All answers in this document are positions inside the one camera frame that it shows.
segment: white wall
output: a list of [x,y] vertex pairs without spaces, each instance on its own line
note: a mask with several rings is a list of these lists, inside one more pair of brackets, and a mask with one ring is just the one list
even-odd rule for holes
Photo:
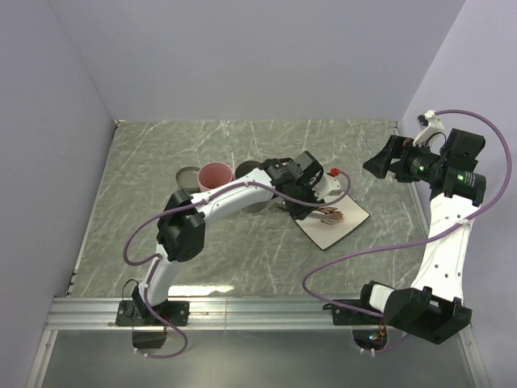
[[0,3],[0,385],[25,386],[72,274],[113,123],[44,0]]
[[111,115],[400,120],[464,0],[49,0]]
[[[517,2],[467,0],[402,120],[402,132],[415,135],[415,117],[427,109],[468,109],[492,120],[517,159]],[[483,124],[460,116],[443,122],[485,135],[478,171],[488,180],[486,201],[504,176],[498,139]],[[428,209],[429,190],[419,195]],[[474,223],[464,268],[465,300],[473,308],[473,327],[494,386],[517,384],[517,183],[501,202]]]

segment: pink cup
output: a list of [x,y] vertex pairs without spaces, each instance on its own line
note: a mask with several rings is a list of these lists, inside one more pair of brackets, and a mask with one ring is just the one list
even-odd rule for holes
[[197,175],[197,181],[202,192],[219,188],[232,180],[233,171],[231,167],[221,162],[205,164]]

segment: white arm segment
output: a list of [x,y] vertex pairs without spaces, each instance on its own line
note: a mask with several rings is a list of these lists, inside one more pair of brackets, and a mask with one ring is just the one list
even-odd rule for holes
[[427,120],[427,127],[420,131],[417,137],[413,140],[413,146],[422,146],[429,141],[436,133],[445,134],[445,127],[438,117],[435,115],[435,111],[427,111],[423,115]]
[[[246,181],[259,182],[273,188],[269,175],[265,171],[255,168],[248,175],[231,183],[227,183],[220,188],[216,188],[208,192],[192,194],[192,202],[195,203],[201,200],[206,200],[215,192],[219,192],[220,190],[227,188],[229,185]],[[323,199],[328,195],[339,194],[342,191],[340,187],[339,181],[336,178],[324,174],[322,180],[315,186],[314,191],[315,194],[317,193],[316,197],[318,199]],[[205,224],[209,227],[214,222],[219,221],[238,210],[244,209],[246,206],[270,200],[272,197],[273,193],[264,188],[257,188],[255,186],[241,187],[230,190],[221,196],[218,196],[214,200],[210,200],[206,205],[196,206],[196,209],[198,212],[204,213]],[[169,261],[166,258],[167,253],[162,245],[156,245],[156,253],[160,254],[162,259],[153,260],[147,270],[144,281],[142,281],[138,286],[139,293],[143,297],[145,285],[149,283],[148,279],[151,268],[154,266],[156,261],[159,261],[158,268],[153,275],[152,282],[149,285],[147,292],[147,297],[151,306],[158,305],[167,299],[169,288],[172,286],[175,277],[179,273],[179,268],[181,267],[181,263],[178,263],[176,260]]]
[[181,267],[181,263],[177,262],[176,260],[167,260],[167,252],[165,251],[163,245],[156,244],[156,253],[159,253],[162,258],[156,258],[151,261],[151,265],[149,265],[149,269],[145,274],[144,281],[138,285],[138,293],[142,296],[143,300],[145,285],[149,283],[149,274],[151,272],[151,268],[158,261],[158,268],[156,268],[152,283],[147,290],[147,298],[149,299],[149,304],[151,306],[159,305],[160,303],[167,300],[169,296],[169,287],[172,285],[174,279],[179,274],[179,269]]
[[[422,265],[411,288],[423,290],[430,287],[436,297],[453,302],[455,297],[463,300],[462,277],[467,244],[474,220],[464,218],[478,208],[472,200],[461,196],[448,198],[440,194],[431,200],[431,228],[429,237],[436,236],[459,222],[462,226],[440,240],[426,245]],[[370,305],[384,313],[391,292],[390,287],[374,285]]]
[[[273,188],[270,176],[265,171],[255,168],[249,174],[240,179],[234,180],[233,182],[227,183],[220,188],[216,188],[208,192],[192,194],[192,203],[206,200],[214,193],[239,182],[258,182]],[[230,214],[244,209],[246,206],[270,200],[272,197],[273,193],[265,188],[243,186],[241,188],[230,190],[221,196],[218,196],[214,200],[210,200],[206,205],[196,206],[196,210],[200,213],[204,213],[204,222],[206,223],[206,226],[209,227],[214,222],[228,217]]]

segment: gray cup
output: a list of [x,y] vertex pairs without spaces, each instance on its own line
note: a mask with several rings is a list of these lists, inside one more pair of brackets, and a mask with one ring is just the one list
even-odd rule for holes
[[[257,162],[256,160],[246,160],[245,162],[242,162],[235,169],[235,179],[242,178],[244,175],[249,174],[258,166],[260,166],[260,162]],[[249,214],[258,213],[261,210],[264,210],[266,206],[267,202],[258,202],[257,204],[246,206],[242,211]]]

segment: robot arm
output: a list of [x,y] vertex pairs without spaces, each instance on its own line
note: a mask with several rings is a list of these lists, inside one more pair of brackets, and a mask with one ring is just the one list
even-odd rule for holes
[[475,159],[485,145],[484,137],[453,129],[440,155],[427,145],[441,123],[433,111],[420,116],[428,124],[415,139],[392,135],[384,149],[364,164],[377,178],[387,171],[399,182],[423,180],[431,186],[429,237],[461,227],[426,245],[422,265],[408,289],[393,289],[370,282],[361,293],[361,303],[379,310],[386,324],[441,344],[470,323],[472,310],[463,306],[461,280],[473,220],[485,193],[485,177],[475,174]]
[[[246,206],[273,198],[272,191],[256,186],[233,187],[236,183],[256,182],[275,189],[295,199],[310,203],[322,203],[328,195],[337,195],[342,189],[336,178],[324,174],[323,167],[307,151],[294,160],[282,163],[279,159],[268,159],[259,168],[252,170],[231,183],[208,192],[188,195],[179,190],[170,197],[165,210],[184,205],[201,203],[158,221],[156,258],[149,270],[132,293],[132,298],[141,317],[149,316],[143,295],[146,285],[147,297],[151,306],[159,306],[168,298],[169,287],[179,273],[181,263],[196,257],[204,247],[204,234],[207,227],[244,209]],[[287,202],[286,206],[292,218],[302,220],[314,207]],[[157,265],[154,274],[151,269]]]

